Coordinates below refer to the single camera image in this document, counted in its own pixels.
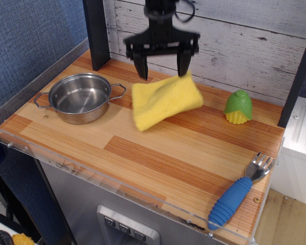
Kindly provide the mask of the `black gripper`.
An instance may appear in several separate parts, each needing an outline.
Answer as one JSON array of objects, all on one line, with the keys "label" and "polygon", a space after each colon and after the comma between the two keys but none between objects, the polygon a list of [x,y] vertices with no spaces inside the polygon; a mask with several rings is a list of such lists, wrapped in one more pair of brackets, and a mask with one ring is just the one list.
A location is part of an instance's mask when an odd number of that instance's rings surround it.
[{"label": "black gripper", "polygon": [[180,77],[187,74],[191,57],[198,52],[199,33],[179,30],[172,19],[149,20],[144,32],[127,37],[126,56],[133,59],[139,77],[147,80],[147,56],[177,54],[177,71]]}]

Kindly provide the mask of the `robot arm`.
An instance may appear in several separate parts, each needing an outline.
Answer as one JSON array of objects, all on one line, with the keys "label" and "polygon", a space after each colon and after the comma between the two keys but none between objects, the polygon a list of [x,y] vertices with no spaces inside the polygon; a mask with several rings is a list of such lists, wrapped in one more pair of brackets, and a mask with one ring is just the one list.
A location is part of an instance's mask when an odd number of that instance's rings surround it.
[{"label": "robot arm", "polygon": [[173,26],[177,16],[176,1],[146,1],[144,15],[149,20],[148,29],[123,40],[126,56],[133,60],[139,77],[148,78],[148,56],[177,55],[177,72],[184,76],[191,57],[199,52],[196,32],[182,31]]}]

